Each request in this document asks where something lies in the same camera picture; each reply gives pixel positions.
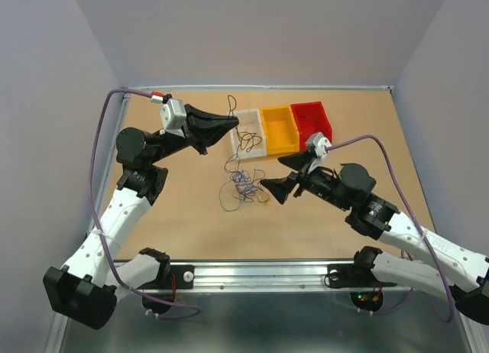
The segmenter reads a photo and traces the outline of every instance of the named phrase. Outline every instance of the yellow bin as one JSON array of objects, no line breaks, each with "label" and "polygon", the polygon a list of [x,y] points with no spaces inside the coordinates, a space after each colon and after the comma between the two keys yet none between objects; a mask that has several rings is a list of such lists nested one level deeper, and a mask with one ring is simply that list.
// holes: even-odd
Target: yellow bin
[{"label": "yellow bin", "polygon": [[260,115],[268,156],[299,151],[299,130],[289,105],[262,107]]}]

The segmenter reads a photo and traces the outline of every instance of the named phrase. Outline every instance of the table top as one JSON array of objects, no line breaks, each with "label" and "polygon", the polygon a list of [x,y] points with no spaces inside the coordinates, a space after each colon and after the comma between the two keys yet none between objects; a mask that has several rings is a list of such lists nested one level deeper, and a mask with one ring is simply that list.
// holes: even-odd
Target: table top
[{"label": "table top", "polygon": [[[292,103],[321,101],[333,127],[333,143],[337,144],[362,134],[374,134],[384,144],[394,172],[419,221],[433,229],[409,149],[403,136],[396,110],[386,91],[192,91],[173,92],[203,111],[228,112],[227,95],[233,95],[237,110]],[[136,127],[153,132],[162,126],[158,105],[148,99],[131,97],[123,128]],[[146,247],[167,252],[173,259],[271,259],[271,258],[351,258],[365,245],[376,246],[393,254],[395,248],[383,245],[351,230],[345,223],[346,213],[304,193],[290,197],[281,206],[275,199],[241,205],[226,212],[219,203],[219,189],[229,180],[223,170],[232,155],[229,135],[199,156],[187,148],[157,162],[169,170],[163,192],[152,208],[134,227],[123,244],[118,258],[133,258]],[[324,166],[339,170],[340,164],[363,165],[377,180],[374,192],[405,211],[387,170],[384,158],[373,141],[332,151]],[[285,177],[290,170],[277,158],[247,160],[243,169],[266,172],[267,178]],[[112,169],[105,204],[108,203],[122,170]],[[236,205],[232,185],[223,192],[222,201]]]}]

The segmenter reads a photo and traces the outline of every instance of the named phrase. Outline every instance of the tan surface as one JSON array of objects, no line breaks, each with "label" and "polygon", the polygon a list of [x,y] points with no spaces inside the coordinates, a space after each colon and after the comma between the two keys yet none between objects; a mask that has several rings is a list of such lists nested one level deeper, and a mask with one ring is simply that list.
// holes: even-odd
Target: tan surface
[{"label": "tan surface", "polygon": [[[333,141],[339,143],[362,134],[375,134],[384,143],[401,187],[424,226],[432,229],[428,209],[416,172],[388,92],[345,91],[260,91],[260,92],[175,92],[182,99],[207,112],[225,114],[226,96],[231,93],[239,109],[322,101],[333,127]],[[160,128],[158,107],[147,99],[133,97],[125,127],[146,131]],[[165,251],[172,258],[295,258],[353,257],[365,245],[386,251],[395,249],[361,236],[345,223],[346,214],[304,193],[290,197],[284,206],[274,199],[269,203],[244,204],[236,212],[225,212],[219,205],[219,188],[228,180],[222,167],[231,155],[229,136],[199,156],[187,148],[157,165],[169,169],[164,191],[140,220],[118,254],[132,258],[145,247]],[[377,179],[376,194],[398,205],[400,197],[390,180],[386,164],[373,141],[362,141],[332,152],[324,166],[339,169],[339,164],[358,162]],[[267,177],[284,177],[290,171],[276,159],[250,160],[244,168],[260,168]],[[111,187],[121,176],[116,164]],[[230,193],[225,204],[233,205]]]}]

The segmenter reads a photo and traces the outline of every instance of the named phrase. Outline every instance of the tangled cable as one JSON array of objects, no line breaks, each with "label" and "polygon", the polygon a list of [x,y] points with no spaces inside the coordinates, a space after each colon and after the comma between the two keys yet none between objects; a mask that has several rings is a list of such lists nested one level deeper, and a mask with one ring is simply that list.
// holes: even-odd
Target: tangled cable
[{"label": "tangled cable", "polygon": [[[238,106],[238,102],[234,96],[228,95],[228,105],[228,116],[234,116],[234,112]],[[258,202],[268,202],[270,199],[270,196],[260,184],[260,180],[266,176],[265,171],[255,169],[253,170],[253,176],[250,176],[248,171],[240,170],[241,158],[238,156],[239,151],[249,152],[258,146],[263,141],[263,138],[256,132],[239,131],[238,127],[235,130],[239,144],[236,147],[236,152],[224,163],[224,172],[229,174],[229,180],[223,183],[221,189],[219,189],[219,203],[226,212],[238,210],[244,202],[254,202],[255,197]],[[228,165],[235,161],[237,161],[235,169],[230,170]],[[222,191],[230,183],[234,184],[237,193],[237,195],[233,195],[233,198],[238,200],[238,205],[234,208],[226,208],[222,203]]]}]

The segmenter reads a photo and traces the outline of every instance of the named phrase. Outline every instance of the cable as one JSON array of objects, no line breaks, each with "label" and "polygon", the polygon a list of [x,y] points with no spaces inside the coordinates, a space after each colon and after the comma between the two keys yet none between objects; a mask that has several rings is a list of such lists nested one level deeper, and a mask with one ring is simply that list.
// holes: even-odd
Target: cable
[{"label": "cable", "polygon": [[[410,204],[408,203],[406,197],[404,196],[404,193],[403,193],[402,189],[400,188],[399,183],[397,182],[397,178],[396,178],[396,176],[394,174],[394,171],[393,171],[393,168],[392,168],[392,163],[390,162],[389,156],[387,155],[387,151],[385,150],[384,145],[381,143],[381,141],[377,137],[375,137],[374,135],[371,135],[371,134],[362,135],[360,137],[353,138],[353,139],[351,139],[349,141],[345,141],[345,142],[340,143],[340,144],[334,144],[331,147],[328,147],[326,150],[327,151],[333,151],[334,149],[339,149],[339,148],[342,148],[342,147],[346,147],[347,145],[356,143],[357,141],[363,141],[364,139],[371,139],[371,140],[375,141],[375,143],[377,143],[377,145],[381,149],[382,154],[384,155],[385,162],[387,164],[387,168],[389,170],[390,178],[392,179],[392,182],[393,182],[394,186],[396,187],[396,190],[399,193],[399,196],[402,199],[403,204],[406,206],[407,212],[409,213],[409,215],[411,217],[411,220],[413,221],[413,223],[414,223],[414,225],[416,227],[416,230],[419,232],[419,234],[421,236],[423,236],[423,230],[421,228],[421,224],[418,222],[418,219],[415,217],[413,209],[411,208]],[[428,248],[429,253],[431,254],[431,256],[433,258],[433,261],[435,263],[436,269],[438,270],[438,272],[440,274],[440,277],[442,278],[442,282],[443,282],[443,286],[445,288],[447,300],[449,302],[449,315],[447,317],[440,316],[439,313],[435,309],[433,310],[433,312],[443,322],[451,322],[453,320],[454,316],[455,316],[455,301],[452,298],[452,294],[450,292],[449,283],[446,280],[445,271],[443,269],[443,266],[440,263],[440,260],[436,256],[436,252],[433,249],[433,246],[429,242],[428,238],[425,237],[423,239],[423,241],[424,241],[426,247]],[[400,302],[397,306],[393,307],[392,309],[389,309],[388,311],[384,311],[384,312],[380,312],[380,313],[377,312],[375,314],[377,314],[377,315],[385,315],[387,313],[392,313],[394,311],[397,311],[401,306],[404,305],[404,303],[406,303],[410,299],[410,297],[411,297],[412,294],[413,294],[413,289],[411,288],[411,290],[408,293],[407,297],[402,302]]]},{"label": "cable", "polygon": [[156,297],[153,297],[150,294],[146,294],[144,292],[141,292],[140,290],[137,290],[136,288],[133,288],[129,286],[126,282],[124,282],[121,277],[119,276],[117,272],[117,268],[115,267],[114,261],[112,260],[112,256],[110,255],[110,250],[108,249],[107,241],[105,239],[105,235],[102,230],[102,225],[100,224],[100,218],[99,215],[97,214],[96,208],[95,208],[95,201],[93,199],[93,188],[92,188],[92,183],[93,183],[93,169],[95,166],[95,158],[96,158],[96,151],[97,151],[97,144],[99,143],[99,137],[100,137],[100,131],[102,129],[102,123],[105,117],[105,112],[107,111],[107,106],[108,102],[110,101],[110,98],[112,95],[116,93],[131,93],[133,95],[137,96],[143,96],[147,98],[151,98],[150,93],[138,91],[136,89],[113,89],[107,94],[107,97],[105,98],[104,105],[102,107],[102,112],[100,114],[100,119],[99,123],[97,124],[97,130],[95,132],[95,139],[93,141],[93,147],[92,147],[92,156],[90,157],[90,168],[89,168],[89,204],[90,204],[90,211],[92,213],[93,221],[95,223],[96,228],[100,231],[100,241],[102,243],[102,248],[104,250],[105,258],[107,259],[107,264],[110,267],[111,272],[114,274],[115,280],[117,280],[117,283],[119,283],[121,286],[126,288],[127,290],[130,290],[132,293],[135,293],[139,296],[142,296],[144,298],[147,298],[148,300],[151,300],[155,303],[160,303],[162,305],[167,305],[167,306],[175,306],[175,307],[182,307],[182,308],[188,308],[188,309],[193,309],[194,312],[190,313],[189,315],[185,316],[159,316],[158,314],[154,314],[151,311],[147,311],[147,313],[150,313],[153,316],[156,316],[159,319],[185,319],[189,317],[193,317],[195,315],[198,315],[200,313],[200,307],[197,305],[189,304],[189,303],[175,303],[175,302],[168,302],[165,300],[160,300]]},{"label": "cable", "polygon": [[[238,102],[233,95],[228,95],[228,106],[228,117],[233,117],[235,115],[234,112],[236,107],[238,106]],[[250,176],[248,171],[239,169],[241,158],[239,157],[238,152],[251,151],[251,149],[258,146],[263,141],[263,138],[258,135],[258,133],[239,131],[238,127],[236,127],[235,130],[239,144],[236,147],[236,153],[231,155],[224,163],[224,172],[229,174],[229,180],[223,183],[219,189],[219,203],[226,212],[234,212],[238,210],[244,202],[254,202],[255,197],[258,202],[268,202],[270,199],[270,196],[260,184],[260,180],[266,177],[265,171],[255,169],[253,170],[253,176]],[[234,170],[228,169],[228,165],[234,161],[238,162],[236,168]],[[233,195],[233,198],[238,200],[238,205],[234,208],[226,208],[222,203],[222,191],[230,183],[234,184],[235,191],[238,194],[237,196]],[[264,194],[264,196],[260,197],[258,195],[259,193]]]}]

